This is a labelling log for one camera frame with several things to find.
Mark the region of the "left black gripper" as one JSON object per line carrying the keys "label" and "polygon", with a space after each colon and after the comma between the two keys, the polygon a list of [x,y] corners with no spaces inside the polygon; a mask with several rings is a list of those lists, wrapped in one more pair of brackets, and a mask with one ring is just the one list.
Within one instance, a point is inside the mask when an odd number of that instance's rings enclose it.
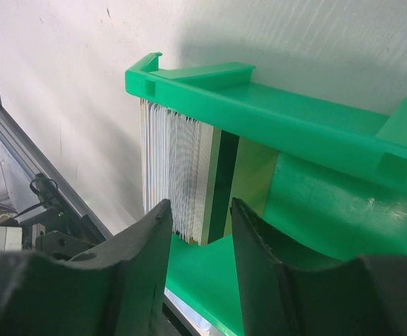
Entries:
{"label": "left black gripper", "polygon": [[29,189],[38,202],[17,211],[0,204],[0,251],[39,251],[56,260],[74,256],[106,238],[89,215],[80,215],[51,178],[34,178]]}

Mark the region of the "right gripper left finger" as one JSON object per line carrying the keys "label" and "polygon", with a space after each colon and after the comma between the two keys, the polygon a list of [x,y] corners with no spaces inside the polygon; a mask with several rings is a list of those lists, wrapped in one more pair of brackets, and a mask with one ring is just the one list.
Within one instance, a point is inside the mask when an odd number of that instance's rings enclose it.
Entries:
{"label": "right gripper left finger", "polygon": [[0,335],[156,335],[172,224],[163,199],[70,261],[1,251]]}

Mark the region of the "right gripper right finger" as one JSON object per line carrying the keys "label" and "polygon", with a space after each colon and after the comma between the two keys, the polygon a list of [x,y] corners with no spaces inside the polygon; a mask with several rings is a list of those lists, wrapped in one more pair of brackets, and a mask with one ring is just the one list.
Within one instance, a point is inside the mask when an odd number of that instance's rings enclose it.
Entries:
{"label": "right gripper right finger", "polygon": [[340,261],[231,203],[246,335],[407,335],[407,255]]}

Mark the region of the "green plastic bin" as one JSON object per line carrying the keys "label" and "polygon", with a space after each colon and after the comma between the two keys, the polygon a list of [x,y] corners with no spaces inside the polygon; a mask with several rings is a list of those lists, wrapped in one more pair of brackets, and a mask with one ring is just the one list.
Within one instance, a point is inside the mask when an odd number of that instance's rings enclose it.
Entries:
{"label": "green plastic bin", "polygon": [[[249,64],[161,69],[159,57],[127,69],[130,95],[278,151],[260,218],[340,261],[407,256],[407,98],[388,116],[256,83]],[[246,335],[232,232],[205,246],[173,232],[166,287]]]}

